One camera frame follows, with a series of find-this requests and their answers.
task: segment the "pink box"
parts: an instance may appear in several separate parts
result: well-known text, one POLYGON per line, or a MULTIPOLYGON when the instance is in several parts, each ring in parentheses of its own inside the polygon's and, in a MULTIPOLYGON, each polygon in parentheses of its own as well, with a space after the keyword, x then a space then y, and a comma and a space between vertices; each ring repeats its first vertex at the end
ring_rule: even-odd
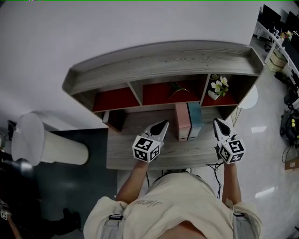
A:
POLYGON ((176 103, 178 141, 187 141, 191 129, 187 103, 176 103))

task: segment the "red shelf panel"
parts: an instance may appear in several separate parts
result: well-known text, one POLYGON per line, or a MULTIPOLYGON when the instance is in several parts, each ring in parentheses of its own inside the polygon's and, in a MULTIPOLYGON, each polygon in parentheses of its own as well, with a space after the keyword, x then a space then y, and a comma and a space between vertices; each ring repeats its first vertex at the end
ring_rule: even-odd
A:
POLYGON ((185 80, 178 81, 178 84, 187 91, 178 91, 169 98, 175 91, 169 83, 146 84, 143 86, 143 105, 161 105, 178 102, 200 101, 200 88, 204 81, 185 80))
POLYGON ((208 106, 225 106, 225 105, 238 105, 238 102, 234 99, 234 97, 229 91, 226 92, 225 97, 219 97, 216 100, 213 100, 206 93, 201 106, 208 107, 208 106))
POLYGON ((139 106, 134 94, 129 87, 96 94, 93 112, 117 110, 139 106))

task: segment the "wooden desk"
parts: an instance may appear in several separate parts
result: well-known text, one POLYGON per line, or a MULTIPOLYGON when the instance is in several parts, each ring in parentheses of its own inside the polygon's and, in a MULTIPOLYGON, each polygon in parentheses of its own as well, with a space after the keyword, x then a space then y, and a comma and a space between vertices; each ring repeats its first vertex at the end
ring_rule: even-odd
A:
POLYGON ((109 129, 107 143, 107 168, 130 170, 136 159, 133 158, 132 145, 137 135, 146 126, 159 120, 169 120, 169 128, 164 146, 157 160, 150 163, 151 170, 184 169, 203 167, 207 163, 218 162, 214 149, 217 139, 213 130, 213 119, 220 118, 219 111, 214 108, 202 108, 204 126, 194 141, 179 142, 175 112, 173 109, 128 114, 121 133, 109 129))
POLYGON ((291 60, 291 58, 289 57, 288 53, 285 51, 284 47, 282 47, 282 42, 280 41, 280 39, 277 39, 267 28, 265 28, 260 22, 256 22, 256 26, 258 27, 258 32, 257 32, 257 39, 259 39, 260 36, 260 30, 262 30, 263 32, 267 33, 272 39, 273 39, 273 44, 271 47, 271 50, 269 51, 266 59, 265 59, 265 63, 267 63, 270 59, 270 56, 272 55, 274 49, 276 46, 279 47, 279 49, 281 50, 282 54, 285 56, 285 58, 288 60, 289 64, 292 66, 292 68, 295 68, 294 71, 296 72, 296 74, 299 76, 299 71, 296 68, 296 66, 294 65, 293 61, 291 60))

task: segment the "person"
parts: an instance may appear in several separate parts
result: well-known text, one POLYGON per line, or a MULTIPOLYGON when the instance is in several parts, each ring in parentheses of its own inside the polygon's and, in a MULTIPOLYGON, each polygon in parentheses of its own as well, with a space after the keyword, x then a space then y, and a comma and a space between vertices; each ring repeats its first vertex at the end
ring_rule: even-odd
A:
POLYGON ((80 228, 79 214, 66 208, 61 220, 42 218, 34 184, 3 162, 0 163, 0 182, 0 206, 1 211, 7 213, 7 221, 0 220, 7 239, 49 239, 80 228))
POLYGON ((148 170, 138 161, 116 196, 102 197, 91 211, 85 239, 255 239, 262 222, 242 202, 235 164, 224 164, 222 201, 199 176, 169 173, 138 198, 148 170))

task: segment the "cable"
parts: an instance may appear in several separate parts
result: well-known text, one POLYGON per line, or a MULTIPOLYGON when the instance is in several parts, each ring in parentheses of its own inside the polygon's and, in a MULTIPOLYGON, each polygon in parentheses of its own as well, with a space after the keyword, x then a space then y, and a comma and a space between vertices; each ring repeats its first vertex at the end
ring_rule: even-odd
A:
POLYGON ((237 110, 236 110, 236 112, 235 112, 235 121, 233 121, 233 116, 230 116, 231 118, 232 118, 232 122, 233 122, 233 127, 235 127, 235 124, 236 124, 236 122, 237 122, 237 120, 238 120, 238 118, 239 118, 239 115, 240 115, 240 113, 241 113, 241 108, 240 108, 240 111, 239 111, 239 114, 238 114, 238 107, 237 107, 237 110))
POLYGON ((30 232, 28 229, 26 229, 25 227, 22 227, 22 226, 20 226, 20 225, 17 225, 17 224, 15 224, 13 221, 11 221, 10 223, 12 223, 15 227, 19 227, 19 228, 21 228, 21 229, 26 230, 26 231, 30 234, 31 238, 34 238, 33 235, 31 234, 31 232, 30 232))
POLYGON ((290 151, 290 149, 291 149, 291 145, 288 145, 288 146, 285 148, 284 152, 282 153, 281 161, 282 161, 283 163, 285 163, 285 161, 283 160, 283 158, 284 158, 284 154, 285 154, 285 151, 286 151, 287 148, 289 148, 289 150, 286 152, 286 155, 285 155, 285 161, 286 161, 286 158, 287 158, 287 156, 288 156, 288 153, 289 153, 289 151, 290 151))
POLYGON ((218 168, 220 167, 220 165, 224 164, 224 162, 221 162, 221 163, 216 163, 216 164, 206 164, 207 166, 209 166, 211 169, 214 170, 214 173, 215 173, 215 177, 216 177, 216 180, 217 180, 217 183, 219 185, 219 189, 218 189, 218 193, 217 193, 217 198, 220 199, 220 190, 221 190, 221 186, 222 184, 219 182, 218 180, 218 177, 217 177, 217 173, 216 171, 218 170, 218 168))
POLYGON ((148 188, 150 188, 150 180, 149 180, 149 176, 148 176, 148 172, 146 172, 146 178, 147 178, 147 180, 148 180, 148 188))

